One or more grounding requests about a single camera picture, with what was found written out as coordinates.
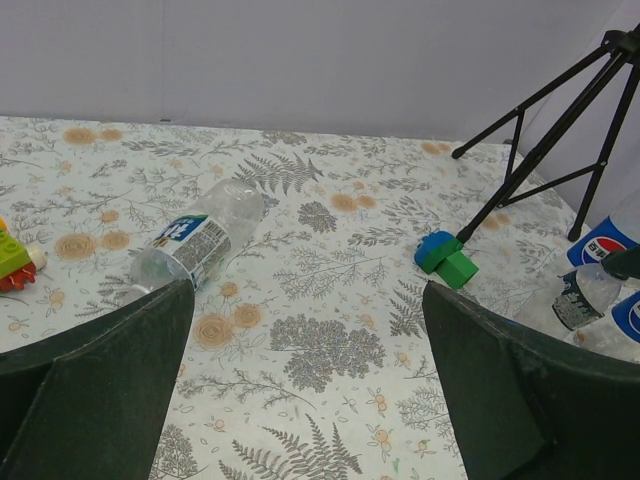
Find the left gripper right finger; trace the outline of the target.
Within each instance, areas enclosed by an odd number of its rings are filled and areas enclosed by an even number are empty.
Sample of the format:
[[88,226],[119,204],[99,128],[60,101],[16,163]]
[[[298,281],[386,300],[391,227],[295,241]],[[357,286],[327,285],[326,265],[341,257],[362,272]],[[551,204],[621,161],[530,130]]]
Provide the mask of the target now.
[[436,282],[430,348],[471,479],[636,479],[639,367],[522,326]]

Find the clear bottle black label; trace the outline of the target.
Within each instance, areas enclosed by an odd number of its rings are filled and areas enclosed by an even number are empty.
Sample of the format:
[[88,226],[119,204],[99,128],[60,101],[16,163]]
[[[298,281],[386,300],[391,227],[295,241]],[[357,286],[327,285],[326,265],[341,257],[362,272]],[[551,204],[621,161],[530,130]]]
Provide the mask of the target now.
[[520,308],[514,321],[554,337],[570,332],[604,316],[618,298],[623,280],[605,271],[601,264],[577,267],[552,278]]

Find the blue label bottle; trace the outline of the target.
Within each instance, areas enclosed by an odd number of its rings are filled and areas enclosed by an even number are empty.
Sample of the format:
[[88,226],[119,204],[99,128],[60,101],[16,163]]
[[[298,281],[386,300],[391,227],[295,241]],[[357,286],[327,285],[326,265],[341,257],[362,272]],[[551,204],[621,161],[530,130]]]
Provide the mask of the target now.
[[604,317],[569,333],[565,343],[610,358],[639,363],[639,292],[613,306]]

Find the black music stand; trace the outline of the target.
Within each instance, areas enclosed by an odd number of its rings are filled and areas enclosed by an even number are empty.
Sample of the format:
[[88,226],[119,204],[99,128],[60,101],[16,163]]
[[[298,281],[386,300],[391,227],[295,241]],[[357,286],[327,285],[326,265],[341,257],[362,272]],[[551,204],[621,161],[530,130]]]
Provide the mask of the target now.
[[[529,151],[522,162],[518,166],[515,166],[515,153],[519,144],[527,109],[541,101],[544,97],[554,92],[560,86],[567,83],[604,56],[606,56],[608,60],[602,68],[594,75],[594,77],[573,100],[569,107],[567,107],[562,115],[560,115],[539,142]],[[631,71],[596,161],[582,169],[576,170],[540,187],[518,195],[516,190],[538,167],[552,148],[575,124],[578,118],[586,111],[587,107],[591,105],[596,97],[625,65],[630,65]],[[548,189],[588,174],[590,176],[589,183],[585,190],[574,224],[567,234],[568,240],[572,242],[577,241],[581,235],[582,226],[594,199],[597,187],[599,186],[604,170],[609,163],[609,158],[615,146],[615,142],[638,87],[639,29],[634,28],[628,32],[623,32],[621,30],[609,30],[605,33],[601,44],[595,50],[545,85],[542,89],[538,90],[532,96],[503,115],[499,120],[482,130],[479,134],[472,137],[463,145],[454,149],[451,153],[451,157],[458,159],[472,147],[485,140],[490,134],[496,132],[510,121],[514,120],[516,122],[503,184],[485,203],[473,219],[456,235],[457,240],[461,243],[466,243],[489,214],[495,209],[504,208],[508,205],[517,203],[533,195],[542,193]]]

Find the floral table cloth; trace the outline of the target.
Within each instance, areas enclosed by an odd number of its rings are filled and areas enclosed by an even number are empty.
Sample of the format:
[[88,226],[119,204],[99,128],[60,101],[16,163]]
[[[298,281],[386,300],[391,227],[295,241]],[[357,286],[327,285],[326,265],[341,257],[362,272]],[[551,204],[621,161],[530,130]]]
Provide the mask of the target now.
[[263,219],[199,291],[155,479],[462,479],[418,241],[458,231],[505,145],[5,117],[1,215],[48,263],[1,347],[113,311],[150,239],[222,179]]

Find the multicolour toy brick stack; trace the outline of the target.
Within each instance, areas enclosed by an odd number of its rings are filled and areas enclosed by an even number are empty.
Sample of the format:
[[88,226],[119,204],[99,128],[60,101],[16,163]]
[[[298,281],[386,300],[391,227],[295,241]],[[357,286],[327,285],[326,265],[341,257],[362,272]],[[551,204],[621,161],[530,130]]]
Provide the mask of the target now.
[[1,220],[1,292],[23,290],[36,280],[48,263],[47,255],[35,244],[24,245],[14,238]]

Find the clear bottle silver label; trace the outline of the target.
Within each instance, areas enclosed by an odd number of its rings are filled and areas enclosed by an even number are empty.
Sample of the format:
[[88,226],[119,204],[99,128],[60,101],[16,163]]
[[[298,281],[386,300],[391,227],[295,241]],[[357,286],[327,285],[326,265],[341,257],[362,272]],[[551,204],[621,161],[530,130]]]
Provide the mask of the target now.
[[169,222],[137,255],[123,303],[131,303],[176,280],[198,290],[262,220],[261,193],[241,180],[216,183]]

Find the Pepsi plastic bottle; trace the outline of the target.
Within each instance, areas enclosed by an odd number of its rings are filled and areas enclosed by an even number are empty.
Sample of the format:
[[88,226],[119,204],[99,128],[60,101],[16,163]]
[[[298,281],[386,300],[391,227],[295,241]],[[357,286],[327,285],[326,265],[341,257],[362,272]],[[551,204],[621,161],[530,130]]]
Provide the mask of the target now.
[[639,190],[627,195],[566,253],[572,267],[598,263],[612,252],[639,244]]

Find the green blue toy bricks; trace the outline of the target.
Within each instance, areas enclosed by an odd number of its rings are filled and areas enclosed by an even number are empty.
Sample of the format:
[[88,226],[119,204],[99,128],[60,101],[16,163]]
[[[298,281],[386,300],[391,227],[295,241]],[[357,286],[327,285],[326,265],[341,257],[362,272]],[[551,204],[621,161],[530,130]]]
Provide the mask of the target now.
[[479,271],[462,248],[453,235],[437,231],[420,240],[414,262],[424,273],[436,273],[451,289],[459,290]]

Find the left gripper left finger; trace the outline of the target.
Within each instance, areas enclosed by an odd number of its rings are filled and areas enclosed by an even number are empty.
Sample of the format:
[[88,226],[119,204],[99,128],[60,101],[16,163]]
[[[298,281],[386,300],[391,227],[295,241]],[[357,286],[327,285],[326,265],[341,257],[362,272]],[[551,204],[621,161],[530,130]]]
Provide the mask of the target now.
[[2,478],[148,478],[193,311],[174,281],[3,353]]

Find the black bottle cap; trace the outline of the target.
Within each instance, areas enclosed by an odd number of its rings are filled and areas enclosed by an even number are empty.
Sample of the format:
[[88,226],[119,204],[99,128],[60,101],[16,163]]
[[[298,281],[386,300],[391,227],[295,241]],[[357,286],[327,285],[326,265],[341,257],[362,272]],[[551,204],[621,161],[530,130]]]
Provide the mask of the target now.
[[626,281],[640,277],[640,246],[610,253],[601,261],[602,268],[609,275]]

